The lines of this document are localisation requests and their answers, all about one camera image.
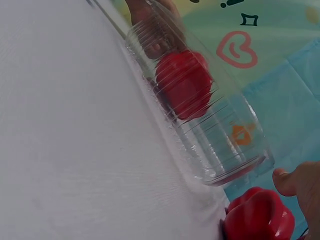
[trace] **blue mat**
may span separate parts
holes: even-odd
[[[320,160],[320,38],[243,91],[263,127],[275,158],[275,167],[292,171],[305,161]],[[253,186],[275,189],[272,172],[249,176],[249,184],[230,186],[230,200]],[[307,227],[295,197],[283,197],[292,210],[297,239]]]

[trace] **orange shape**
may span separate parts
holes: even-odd
[[[248,125],[248,130],[252,131],[255,126],[254,124]],[[238,145],[249,145],[252,141],[249,132],[245,129],[244,126],[234,125],[232,126],[232,138]]]

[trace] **white fabric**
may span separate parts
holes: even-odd
[[[111,24],[86,0],[0,2],[0,239],[217,240]]]

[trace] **pink heart drawing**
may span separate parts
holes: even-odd
[[[226,47],[226,44],[235,35],[244,36],[244,42],[240,45],[239,48],[242,52],[250,54],[250,56],[251,56],[250,62],[247,62],[247,63],[238,62],[238,61],[235,61],[224,54],[224,49]],[[227,62],[228,64],[230,64],[236,68],[249,69],[249,68],[254,67],[258,63],[258,56],[257,56],[256,52],[250,47],[250,45],[251,45],[251,37],[247,32],[245,32],[245,31],[232,31],[224,36],[224,38],[222,39],[222,41],[220,42],[219,46],[216,49],[216,54],[222,60],[224,60],[225,62]],[[230,51],[231,55],[234,56],[235,58],[237,58],[237,59],[240,58],[240,55],[235,51],[235,43],[234,42],[230,43],[229,51]]]

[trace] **red bell pepper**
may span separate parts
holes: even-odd
[[[253,187],[232,201],[223,223],[226,240],[290,240],[295,218],[272,190]]]
[[[208,63],[189,50],[165,55],[156,66],[156,82],[181,120],[202,117],[210,107],[213,79]]]

